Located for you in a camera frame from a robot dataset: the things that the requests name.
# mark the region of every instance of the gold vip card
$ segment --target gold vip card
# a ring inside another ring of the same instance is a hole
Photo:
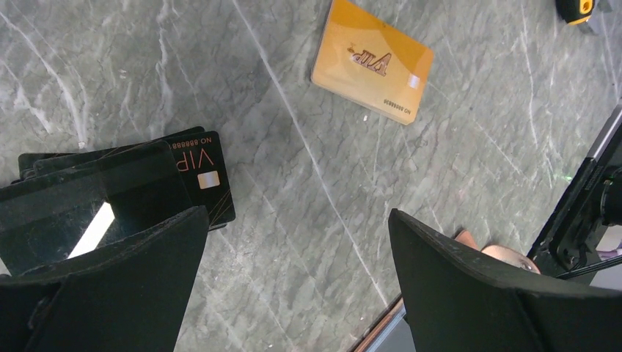
[[[433,52],[348,0],[333,0],[311,80],[408,125]]]

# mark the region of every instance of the stack of cards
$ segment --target stack of cards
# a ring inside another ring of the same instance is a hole
[[[408,125],[417,116],[432,59],[430,48],[348,0],[333,0],[311,79]]]
[[[194,127],[157,139],[168,143],[192,205],[203,205],[210,215],[210,230],[235,219],[231,188],[217,132]],[[26,153],[19,156],[19,183],[74,168],[144,144],[88,153]]]

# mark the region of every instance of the marble countertop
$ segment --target marble countertop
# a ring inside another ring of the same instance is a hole
[[[391,208],[526,252],[622,82],[619,12],[592,37],[553,1],[356,3],[435,52],[412,125],[310,83],[329,0],[0,1],[0,185],[21,153],[217,130],[238,218],[177,351],[344,351],[399,293]]]

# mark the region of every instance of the yellow tool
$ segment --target yellow tool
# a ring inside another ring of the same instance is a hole
[[[555,0],[557,12],[567,24],[575,25],[590,19],[595,0]]]

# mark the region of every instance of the card chip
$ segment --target card chip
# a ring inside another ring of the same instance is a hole
[[[419,86],[419,77],[411,74],[409,78],[409,86],[416,89]]]
[[[217,171],[198,174],[197,178],[199,179],[199,188],[201,189],[220,186],[220,178]]]

